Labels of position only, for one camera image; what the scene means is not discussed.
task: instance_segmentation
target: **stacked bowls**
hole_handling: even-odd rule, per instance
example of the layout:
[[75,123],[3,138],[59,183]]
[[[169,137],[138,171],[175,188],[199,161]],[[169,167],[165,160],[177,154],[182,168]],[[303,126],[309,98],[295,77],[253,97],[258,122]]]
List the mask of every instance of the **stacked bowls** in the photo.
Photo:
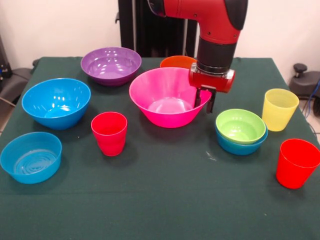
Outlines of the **stacked bowls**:
[[215,120],[219,145],[235,155],[254,153],[268,137],[268,128],[255,113],[245,109],[229,109]]

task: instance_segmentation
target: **bowl rim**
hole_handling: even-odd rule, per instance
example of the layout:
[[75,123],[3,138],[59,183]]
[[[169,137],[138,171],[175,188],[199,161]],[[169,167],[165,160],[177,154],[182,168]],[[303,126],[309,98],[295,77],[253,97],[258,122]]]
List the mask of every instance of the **bowl rim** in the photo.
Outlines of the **bowl rim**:
[[170,68],[172,66],[163,66],[167,61],[172,60],[172,59],[176,59],[176,58],[183,58],[183,59],[188,59],[190,61],[195,61],[197,62],[197,59],[195,59],[194,57],[191,56],[186,56],[186,55],[173,55],[173,56],[168,56],[165,59],[163,59],[160,63],[160,68]]
[[28,133],[25,133],[25,134],[22,134],[20,136],[17,136],[16,138],[14,138],[13,140],[11,140],[4,148],[3,150],[1,151],[1,154],[0,154],[0,165],[2,167],[2,169],[7,172],[8,174],[10,174],[11,176],[31,176],[31,175],[35,175],[35,174],[38,174],[40,172],[42,172],[43,170],[46,170],[48,167],[44,168],[44,169],[41,169],[39,171],[36,171],[36,172],[32,172],[32,173],[28,173],[28,174],[18,174],[18,173],[14,173],[14,172],[11,172],[7,169],[4,168],[3,166],[3,161],[2,161],[2,157],[3,157],[3,152],[5,151],[5,149],[7,149],[11,144],[13,144],[16,140],[18,139],[21,139],[21,138],[25,138],[27,136],[30,136],[30,135],[48,135],[52,138],[54,138],[55,140],[57,140],[57,143],[59,144],[59,153],[58,155],[56,156],[55,160],[49,165],[49,166],[52,166],[56,161],[57,159],[59,159],[61,157],[61,154],[62,154],[62,143],[60,141],[60,139],[52,134],[52,133],[49,133],[49,132],[45,132],[45,131],[33,131],[33,132],[28,132]]
[[[223,134],[221,131],[220,131],[220,129],[219,129],[219,127],[218,127],[218,124],[217,124],[217,122],[218,122],[218,120],[219,120],[219,117],[223,114],[223,113],[226,113],[226,112],[230,112],[230,111],[235,111],[235,110],[240,110],[240,111],[242,111],[242,112],[247,112],[247,113],[250,113],[250,114],[252,114],[253,116],[255,116],[257,119],[259,119],[260,121],[261,121],[261,123],[263,123],[263,134],[261,134],[260,136],[258,136],[258,137],[256,137],[256,138],[254,138],[254,139],[251,139],[251,140],[237,140],[237,139],[234,139],[234,138],[232,138],[232,137],[228,137],[228,136],[226,136],[225,134]],[[217,130],[219,131],[219,133],[222,135],[222,136],[224,136],[225,138],[227,138],[227,139],[230,139],[230,140],[233,140],[233,141],[236,141],[235,143],[237,143],[237,144],[243,144],[243,143],[255,143],[255,142],[257,142],[259,139],[261,139],[264,135],[265,135],[265,133],[266,133],[266,129],[267,129],[267,127],[266,127],[266,123],[262,120],[262,118],[261,117],[259,117],[256,113],[254,113],[254,112],[252,112],[252,111],[249,111],[249,110],[246,110],[246,109],[243,109],[243,108],[230,108],[230,109],[227,109],[227,110],[224,110],[224,111],[222,111],[222,112],[220,112],[219,114],[218,114],[218,116],[215,118],[215,125],[216,125],[216,127],[217,127]]]
[[226,141],[229,145],[231,145],[232,147],[244,147],[244,148],[250,148],[250,147],[256,147],[256,146],[259,146],[261,145],[268,137],[269,135],[269,131],[268,131],[268,128],[266,127],[265,128],[265,133],[264,135],[256,142],[252,143],[252,144],[241,144],[241,143],[237,143],[237,142],[234,142],[234,141],[230,141],[228,138],[224,137],[221,132],[219,132],[218,128],[217,128],[217,125],[214,124],[214,128],[216,130],[216,134],[218,136],[220,136],[224,141]]
[[[25,105],[24,105],[25,97],[26,97],[26,95],[27,95],[32,89],[34,89],[35,87],[38,87],[38,86],[40,86],[40,85],[42,85],[42,84],[45,84],[45,83],[48,83],[48,82],[53,82],[53,81],[60,81],[60,80],[62,80],[62,79],[64,79],[64,80],[71,80],[71,81],[73,81],[73,82],[77,82],[77,83],[83,84],[83,85],[88,89],[88,91],[89,91],[89,97],[88,97],[87,101],[85,102],[85,104],[83,104],[82,107],[80,107],[80,108],[77,109],[76,111],[73,111],[73,112],[70,112],[70,113],[66,113],[65,115],[62,115],[62,116],[54,116],[54,117],[37,116],[37,115],[34,115],[34,114],[30,113],[30,112],[25,108]],[[90,90],[89,86],[88,86],[87,84],[85,84],[83,81],[80,81],[80,80],[77,80],[77,79],[74,79],[74,78],[60,77],[60,78],[48,79],[48,80],[39,82],[39,83],[37,83],[36,85],[30,87],[30,88],[24,93],[24,95],[23,95],[23,97],[22,97],[22,100],[21,100],[21,105],[22,105],[23,110],[24,110],[27,114],[29,114],[30,116],[32,116],[32,117],[34,117],[34,118],[38,118],[38,119],[58,119],[58,118],[64,118],[64,117],[66,117],[66,116],[72,115],[72,114],[80,111],[81,109],[83,109],[85,106],[88,105],[90,99],[91,99],[91,90]]]
[[204,107],[204,105],[210,100],[210,97],[211,97],[211,92],[207,91],[207,90],[201,90],[201,92],[208,92],[210,95],[209,95],[209,98],[204,101],[203,103],[201,103],[199,106],[197,107],[194,107],[188,111],[184,111],[184,112],[179,112],[179,113],[161,113],[161,112],[154,112],[154,111],[150,111],[149,109],[145,108],[145,107],[142,107],[140,104],[137,104],[137,102],[132,98],[132,95],[131,95],[131,91],[132,91],[132,86],[134,84],[134,82],[140,77],[140,76],[143,76],[145,75],[146,73],[148,72],[153,72],[153,71],[162,71],[164,69],[180,69],[180,70],[183,70],[183,71],[189,71],[188,69],[186,68],[182,68],[182,67],[176,67],[176,66],[166,66],[166,67],[157,67],[157,68],[153,68],[153,69],[150,69],[148,71],[145,71],[143,73],[141,73],[139,76],[137,76],[130,84],[129,86],[129,96],[130,96],[130,99],[133,101],[133,103],[138,106],[140,109],[143,109],[149,113],[154,113],[154,114],[159,114],[159,115],[177,115],[177,114],[186,114],[186,113],[189,113],[189,112],[192,112],[194,110],[197,110],[197,109],[201,109]]
[[[100,50],[102,50],[102,49],[103,49],[103,50],[104,50],[104,49],[125,49],[125,50],[128,50],[129,52],[135,54],[135,55],[138,57],[138,59],[139,59],[139,62],[138,62],[138,64],[137,64],[136,69],[134,69],[134,71],[128,73],[127,75],[123,75],[123,76],[121,76],[121,77],[97,77],[97,76],[93,76],[92,74],[88,73],[88,71],[84,68],[83,62],[84,62],[84,59],[85,59],[88,55],[90,55],[90,54],[92,54],[92,53],[94,53],[94,52],[100,51]],[[101,47],[101,48],[94,49],[94,50],[88,52],[87,54],[85,54],[85,55],[82,57],[81,61],[80,61],[81,69],[82,69],[82,71],[84,71],[85,74],[87,74],[87,75],[90,76],[91,78],[100,79],[100,80],[116,80],[116,79],[126,78],[126,77],[130,76],[131,74],[134,74],[134,73],[141,67],[141,64],[142,64],[142,58],[141,58],[141,56],[140,56],[139,53],[137,53],[136,51],[134,51],[134,50],[132,50],[132,49],[130,49],[130,48],[122,47],[122,46],[107,46],[107,47]]]

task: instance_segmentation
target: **green cloth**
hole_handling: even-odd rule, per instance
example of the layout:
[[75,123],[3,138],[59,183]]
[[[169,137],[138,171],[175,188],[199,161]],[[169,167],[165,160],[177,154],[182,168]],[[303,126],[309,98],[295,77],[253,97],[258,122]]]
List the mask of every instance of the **green cloth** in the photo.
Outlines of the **green cloth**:
[[[144,58],[140,73],[161,60]],[[87,83],[90,105],[75,127],[48,129],[23,111],[20,100],[0,137],[0,150],[35,131],[53,133],[63,144],[60,169],[43,183],[20,184],[0,169],[0,240],[320,239],[319,170],[298,190],[275,178],[284,140],[318,146],[300,110],[252,155],[229,154],[217,143],[214,121],[221,111],[242,108],[261,116],[264,93],[288,88],[272,59],[234,59],[234,85],[217,94],[213,114],[203,109],[175,129],[150,123],[131,101],[129,83],[98,85],[80,61],[41,58],[25,88],[52,78]],[[91,120],[105,111],[128,119],[126,145],[117,157],[104,156],[91,133]]]

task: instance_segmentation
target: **pink bowl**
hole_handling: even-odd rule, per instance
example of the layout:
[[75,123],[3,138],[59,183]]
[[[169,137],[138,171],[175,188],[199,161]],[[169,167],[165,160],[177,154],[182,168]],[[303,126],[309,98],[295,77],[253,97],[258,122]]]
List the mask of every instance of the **pink bowl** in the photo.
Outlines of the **pink bowl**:
[[189,70],[161,67],[139,75],[130,85],[129,95],[144,115],[163,128],[179,128],[192,122],[211,93],[202,90],[201,105],[194,108],[196,88],[189,84]]

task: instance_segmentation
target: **cup rim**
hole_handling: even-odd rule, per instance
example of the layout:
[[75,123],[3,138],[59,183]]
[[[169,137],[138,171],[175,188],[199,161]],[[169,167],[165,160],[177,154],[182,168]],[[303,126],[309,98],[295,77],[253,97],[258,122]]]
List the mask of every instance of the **cup rim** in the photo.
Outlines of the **cup rim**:
[[[292,97],[295,98],[296,100],[296,104],[294,106],[290,106],[290,107],[282,107],[282,106],[278,106],[278,105],[275,105],[273,104],[272,102],[269,101],[268,97],[267,97],[267,94],[274,91],[274,90],[280,90],[280,91],[283,91],[283,92],[287,92],[289,94],[292,95]],[[268,91],[265,92],[264,94],[264,99],[265,101],[267,101],[268,103],[270,103],[273,107],[275,108],[278,108],[278,109],[296,109],[299,105],[299,98],[296,94],[294,94],[292,91],[288,90],[288,89],[284,89],[284,88],[272,88],[272,89],[269,89]]]
[[311,146],[312,146],[314,149],[316,149],[318,152],[320,152],[320,150],[319,150],[314,144],[312,144],[312,143],[309,142],[309,141],[306,141],[306,140],[300,139],[300,138],[289,138],[289,139],[283,141],[283,142],[281,143],[281,146],[280,146],[280,153],[281,153],[281,155],[283,156],[283,158],[284,158],[286,161],[288,161],[289,163],[291,163],[291,164],[294,165],[294,166],[297,166],[297,167],[303,168],[303,169],[313,169],[313,168],[316,168],[316,167],[318,167],[318,166],[320,165],[320,161],[319,161],[318,164],[316,164],[316,165],[314,165],[314,166],[301,166],[301,165],[298,165],[298,164],[290,161],[290,160],[284,155],[284,153],[283,153],[283,147],[284,147],[284,144],[286,144],[287,142],[292,141],[292,140],[294,140],[294,141],[297,141],[297,140],[298,140],[298,141],[301,141],[301,142],[305,142],[305,143],[311,145]]
[[[94,121],[96,120],[96,118],[100,117],[101,115],[105,115],[105,114],[117,114],[117,115],[120,115],[121,117],[124,118],[125,120],[125,125],[123,127],[123,129],[121,129],[120,131],[118,131],[117,133],[114,133],[114,134],[102,134],[102,133],[99,133],[97,132],[94,128],[93,128],[93,123]],[[98,114],[97,116],[95,116],[92,121],[91,121],[91,130],[97,134],[97,135],[100,135],[100,136],[114,136],[114,135],[118,135],[120,133],[122,133],[123,131],[125,131],[127,129],[127,126],[128,126],[128,119],[123,115],[121,114],[120,112],[117,112],[117,111],[105,111],[105,112],[102,112],[100,114]]]

